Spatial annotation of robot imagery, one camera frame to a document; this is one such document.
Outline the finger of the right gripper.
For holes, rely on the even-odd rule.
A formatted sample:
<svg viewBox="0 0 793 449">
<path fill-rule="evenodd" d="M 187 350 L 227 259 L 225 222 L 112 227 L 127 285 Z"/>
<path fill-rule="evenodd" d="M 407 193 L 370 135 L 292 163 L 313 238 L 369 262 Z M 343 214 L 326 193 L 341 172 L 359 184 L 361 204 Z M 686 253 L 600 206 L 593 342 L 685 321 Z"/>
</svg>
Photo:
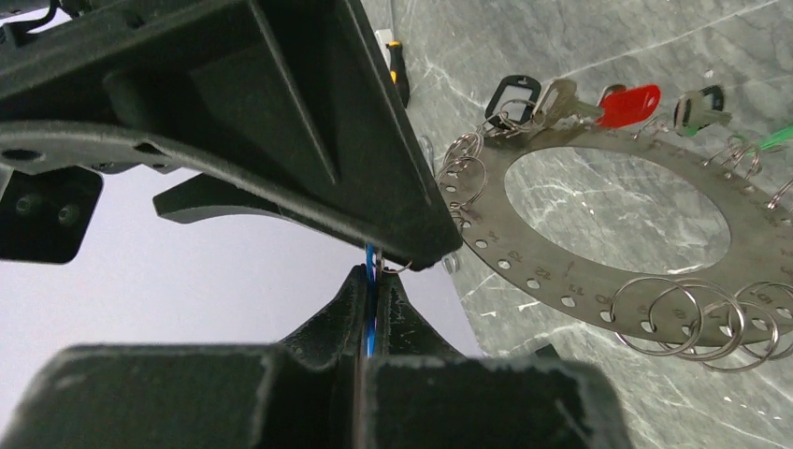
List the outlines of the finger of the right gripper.
<svg viewBox="0 0 793 449">
<path fill-rule="evenodd" d="M 413 270 L 460 248 L 357 1 L 90 1 L 7 67 L 1 167 L 206 174 Z"/>
</svg>

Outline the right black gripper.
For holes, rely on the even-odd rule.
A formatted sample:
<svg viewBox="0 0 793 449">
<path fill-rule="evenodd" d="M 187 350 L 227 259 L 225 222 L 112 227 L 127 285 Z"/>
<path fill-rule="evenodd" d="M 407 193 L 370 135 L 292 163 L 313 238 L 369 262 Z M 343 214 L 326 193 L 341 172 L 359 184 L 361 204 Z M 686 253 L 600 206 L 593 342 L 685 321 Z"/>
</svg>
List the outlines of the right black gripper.
<svg viewBox="0 0 793 449">
<path fill-rule="evenodd" d="M 76 19 L 94 8 L 90 1 L 3 1 L 1 3 L 1 120 L 30 120 L 46 102 L 11 94 L 22 85 L 7 63 L 15 51 L 35 42 L 35 29 L 58 11 Z M 28 175 L 1 167 L 1 259 L 66 264 L 77 255 L 100 197 L 100 175 L 79 167 Z M 178 224 L 233 215 L 260 215 L 320 230 L 317 222 L 228 182 L 199 174 L 152 199 L 160 218 Z"/>
</svg>

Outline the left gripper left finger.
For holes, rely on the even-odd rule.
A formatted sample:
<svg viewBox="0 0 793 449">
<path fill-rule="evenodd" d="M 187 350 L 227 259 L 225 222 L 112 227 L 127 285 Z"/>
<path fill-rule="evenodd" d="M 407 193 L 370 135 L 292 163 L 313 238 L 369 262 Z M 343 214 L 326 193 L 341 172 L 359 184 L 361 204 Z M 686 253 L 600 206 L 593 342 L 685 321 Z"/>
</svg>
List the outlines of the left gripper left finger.
<svg viewBox="0 0 793 449">
<path fill-rule="evenodd" d="M 34 376 L 5 448 L 356 448 L 368 283 L 274 343 L 82 344 Z"/>
</svg>

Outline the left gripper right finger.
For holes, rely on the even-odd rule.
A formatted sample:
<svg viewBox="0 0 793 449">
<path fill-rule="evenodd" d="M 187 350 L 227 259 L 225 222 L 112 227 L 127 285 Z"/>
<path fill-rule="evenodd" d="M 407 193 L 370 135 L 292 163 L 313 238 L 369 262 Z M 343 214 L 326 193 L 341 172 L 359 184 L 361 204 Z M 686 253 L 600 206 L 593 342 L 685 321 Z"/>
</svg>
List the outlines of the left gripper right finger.
<svg viewBox="0 0 793 449">
<path fill-rule="evenodd" d="M 467 357 L 379 282 L 377 340 L 362 378 L 366 448 L 628 448 L 624 414 L 596 367 L 557 356 Z"/>
</svg>

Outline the blue key top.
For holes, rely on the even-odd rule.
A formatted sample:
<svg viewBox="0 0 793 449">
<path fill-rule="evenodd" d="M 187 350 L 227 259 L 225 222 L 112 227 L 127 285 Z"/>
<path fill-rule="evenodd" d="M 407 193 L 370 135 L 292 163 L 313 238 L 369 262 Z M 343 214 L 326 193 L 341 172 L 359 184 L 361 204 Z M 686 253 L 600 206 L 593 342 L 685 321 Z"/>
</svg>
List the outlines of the blue key top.
<svg viewBox="0 0 793 449">
<path fill-rule="evenodd" d="M 378 282 L 379 282 L 379 257 L 378 250 L 372 245 L 367 244 L 366 252 L 366 278 L 367 278 L 367 307 L 365 316 L 364 332 L 364 355 L 372 357 L 374 355 L 376 343 L 377 326 L 377 302 L 378 302 Z"/>
</svg>

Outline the black key bottom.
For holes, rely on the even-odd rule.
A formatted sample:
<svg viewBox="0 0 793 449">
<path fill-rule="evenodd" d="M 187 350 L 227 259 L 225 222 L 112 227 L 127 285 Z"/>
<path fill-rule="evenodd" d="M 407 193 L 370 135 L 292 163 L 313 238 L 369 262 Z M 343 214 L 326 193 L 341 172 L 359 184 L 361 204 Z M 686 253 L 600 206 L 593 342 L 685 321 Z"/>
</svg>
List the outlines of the black key bottom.
<svg viewBox="0 0 793 449">
<path fill-rule="evenodd" d="M 524 125 L 533 116 L 541 95 L 540 82 L 527 75 L 509 75 L 500 80 L 485 108 L 485 121 L 498 129 Z"/>
</svg>

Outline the black key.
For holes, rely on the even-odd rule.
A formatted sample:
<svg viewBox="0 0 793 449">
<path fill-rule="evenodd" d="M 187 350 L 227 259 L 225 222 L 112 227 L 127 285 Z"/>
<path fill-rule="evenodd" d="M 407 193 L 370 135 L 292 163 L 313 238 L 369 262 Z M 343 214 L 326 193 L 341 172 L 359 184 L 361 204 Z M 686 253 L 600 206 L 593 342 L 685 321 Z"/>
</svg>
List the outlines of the black key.
<svg viewBox="0 0 793 449">
<path fill-rule="evenodd" d="M 485 121 L 498 129 L 524 125 L 533 116 L 541 95 L 540 82 L 527 75 L 509 75 L 500 80 L 485 108 Z"/>
<path fill-rule="evenodd" d="M 732 114 L 725 111 L 726 94 L 721 85 L 710 85 L 682 94 L 673 110 L 675 133 L 691 138 L 713 124 L 727 126 Z"/>
</svg>

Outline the red key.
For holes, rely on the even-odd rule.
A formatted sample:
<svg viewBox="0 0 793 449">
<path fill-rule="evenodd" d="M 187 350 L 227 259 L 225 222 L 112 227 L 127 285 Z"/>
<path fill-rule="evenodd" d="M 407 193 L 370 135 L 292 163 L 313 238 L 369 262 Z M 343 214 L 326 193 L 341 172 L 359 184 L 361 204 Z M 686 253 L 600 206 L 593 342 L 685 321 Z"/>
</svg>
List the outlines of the red key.
<svg viewBox="0 0 793 449">
<path fill-rule="evenodd" d="M 621 128 L 649 119 L 661 101 L 661 89 L 656 84 L 628 88 L 614 84 L 604 89 L 598 101 L 603 115 L 596 123 L 606 128 Z"/>
</svg>

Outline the round metal keyring disc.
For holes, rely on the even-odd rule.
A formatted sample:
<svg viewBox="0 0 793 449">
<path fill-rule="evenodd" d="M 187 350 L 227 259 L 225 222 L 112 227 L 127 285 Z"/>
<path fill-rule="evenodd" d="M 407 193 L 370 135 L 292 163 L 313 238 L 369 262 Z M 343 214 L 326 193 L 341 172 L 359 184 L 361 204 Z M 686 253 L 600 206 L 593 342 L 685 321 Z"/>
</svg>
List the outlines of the round metal keyring disc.
<svg viewBox="0 0 793 449">
<path fill-rule="evenodd" d="M 478 260 L 635 352 L 721 372 L 792 355 L 792 211 L 732 164 L 626 131 L 483 126 L 437 180 Z"/>
</svg>

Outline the green key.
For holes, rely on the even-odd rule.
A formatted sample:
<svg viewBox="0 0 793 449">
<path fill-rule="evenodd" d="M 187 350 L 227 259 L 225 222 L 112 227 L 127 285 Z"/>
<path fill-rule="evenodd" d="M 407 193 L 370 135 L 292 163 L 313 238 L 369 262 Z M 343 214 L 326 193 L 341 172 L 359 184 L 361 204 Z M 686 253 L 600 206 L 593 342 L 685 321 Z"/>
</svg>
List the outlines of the green key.
<svg viewBox="0 0 793 449">
<path fill-rule="evenodd" d="M 747 153 L 754 154 L 756 152 L 764 152 L 773 148 L 780 147 L 785 142 L 792 139 L 792 129 L 793 126 L 789 125 L 785 128 L 781 128 L 780 130 L 768 135 L 765 138 L 752 142 L 751 145 L 749 146 L 749 151 Z"/>
</svg>

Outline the black key top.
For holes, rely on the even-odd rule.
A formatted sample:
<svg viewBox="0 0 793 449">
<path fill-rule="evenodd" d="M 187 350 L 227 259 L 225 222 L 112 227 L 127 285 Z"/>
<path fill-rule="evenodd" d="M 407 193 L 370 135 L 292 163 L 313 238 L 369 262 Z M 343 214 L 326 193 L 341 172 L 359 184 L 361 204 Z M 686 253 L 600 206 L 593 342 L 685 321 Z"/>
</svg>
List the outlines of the black key top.
<svg viewBox="0 0 793 449">
<path fill-rule="evenodd" d="M 713 124 L 727 126 L 732 114 L 725 111 L 726 94 L 721 85 L 710 85 L 682 94 L 673 110 L 675 133 L 691 138 Z"/>
</svg>

